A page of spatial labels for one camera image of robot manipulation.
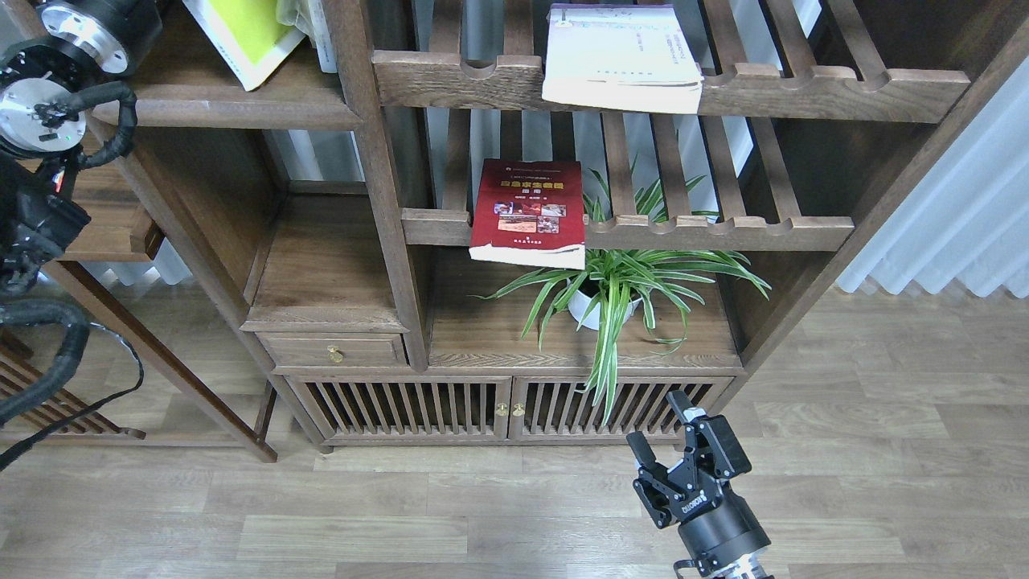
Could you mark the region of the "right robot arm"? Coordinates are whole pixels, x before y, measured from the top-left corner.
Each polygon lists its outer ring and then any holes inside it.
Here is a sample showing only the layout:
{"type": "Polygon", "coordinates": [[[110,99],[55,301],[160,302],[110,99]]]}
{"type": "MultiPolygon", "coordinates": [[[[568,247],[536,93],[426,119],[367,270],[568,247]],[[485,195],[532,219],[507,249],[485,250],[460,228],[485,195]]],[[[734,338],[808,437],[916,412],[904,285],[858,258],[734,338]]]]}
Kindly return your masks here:
{"type": "Polygon", "coordinates": [[[728,418],[708,417],[684,392],[666,395],[685,428],[683,459],[672,468],[657,462],[641,432],[627,442],[638,462],[633,488],[657,528],[679,523],[690,557],[673,565],[677,576],[695,569],[702,578],[767,578],[758,557],[769,537],[730,480],[751,470],[728,418]]]}

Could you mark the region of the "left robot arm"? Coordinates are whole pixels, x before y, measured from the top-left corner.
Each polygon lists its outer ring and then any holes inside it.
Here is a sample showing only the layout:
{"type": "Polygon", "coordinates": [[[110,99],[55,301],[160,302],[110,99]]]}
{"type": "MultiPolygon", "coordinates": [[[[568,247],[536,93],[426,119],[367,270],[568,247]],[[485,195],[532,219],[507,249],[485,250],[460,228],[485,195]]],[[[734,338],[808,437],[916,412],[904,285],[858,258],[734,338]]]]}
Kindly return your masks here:
{"type": "Polygon", "coordinates": [[[64,336],[47,371],[2,401],[3,424],[47,402],[80,366],[87,316],[26,293],[88,224],[72,200],[78,173],[131,151],[137,97],[125,78],[162,32],[155,1],[42,1],[37,14],[43,35],[2,58],[1,320],[61,326],[64,336]]]}

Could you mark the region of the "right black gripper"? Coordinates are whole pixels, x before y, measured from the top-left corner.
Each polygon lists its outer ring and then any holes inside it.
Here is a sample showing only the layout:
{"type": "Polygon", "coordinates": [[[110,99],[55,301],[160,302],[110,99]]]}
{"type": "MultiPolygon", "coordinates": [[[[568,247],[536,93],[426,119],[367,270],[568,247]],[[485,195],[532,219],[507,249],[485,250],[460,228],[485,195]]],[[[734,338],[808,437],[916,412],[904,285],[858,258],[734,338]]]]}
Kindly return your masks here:
{"type": "Polygon", "coordinates": [[[760,555],[771,541],[745,499],[728,480],[750,472],[728,418],[691,407],[683,391],[666,395],[685,428],[683,459],[670,470],[657,461],[644,433],[629,433],[627,443],[638,465],[633,488],[659,530],[678,524],[690,556],[673,563],[677,576],[694,569],[700,576],[767,576],[760,555]],[[675,483],[694,483],[691,492],[675,483]]]}

